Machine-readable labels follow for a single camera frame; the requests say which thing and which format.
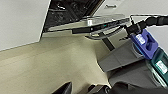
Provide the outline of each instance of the white cabinet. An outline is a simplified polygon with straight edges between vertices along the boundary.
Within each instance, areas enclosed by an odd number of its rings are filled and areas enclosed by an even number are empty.
[[[0,1],[0,51],[38,42],[50,0]]]
[[[105,0],[93,16],[111,15],[124,0]]]

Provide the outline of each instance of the floor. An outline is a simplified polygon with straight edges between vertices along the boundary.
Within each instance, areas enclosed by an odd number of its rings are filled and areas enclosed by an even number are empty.
[[[97,61],[109,53],[102,41],[83,36],[42,38],[0,52],[0,94],[51,94],[72,81],[72,94],[91,84],[108,84]]]

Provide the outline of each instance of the gray surface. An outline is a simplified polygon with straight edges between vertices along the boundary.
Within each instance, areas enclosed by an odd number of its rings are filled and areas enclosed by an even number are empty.
[[[124,81],[146,88],[155,88],[157,86],[161,86],[155,82],[152,73],[144,61],[136,62],[135,64],[131,64],[122,68],[113,74],[109,79],[111,86],[113,86],[118,81]]]
[[[107,72],[142,59],[142,56],[137,58],[133,53],[132,41],[129,40],[121,47],[114,49],[109,55],[100,60],[98,64],[102,71]]]

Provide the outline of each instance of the white wall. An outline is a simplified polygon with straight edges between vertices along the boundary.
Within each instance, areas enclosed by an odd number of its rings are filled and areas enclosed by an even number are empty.
[[[125,14],[161,14],[168,15],[168,0],[125,0],[114,13]],[[134,20],[145,20],[144,17],[134,17]],[[166,53],[168,53],[168,26],[150,27],[147,29],[159,43]]]
[[[0,51],[38,42],[50,0],[0,1]]]

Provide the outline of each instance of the handle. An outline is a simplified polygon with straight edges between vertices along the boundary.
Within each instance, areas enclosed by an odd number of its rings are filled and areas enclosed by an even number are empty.
[[[160,84],[159,80],[157,79],[154,73],[152,73],[152,77],[157,84]]]
[[[168,16],[160,16],[157,18],[157,26],[168,25]]]
[[[116,5],[113,5],[113,6],[106,5],[106,8],[117,8],[117,6]]]

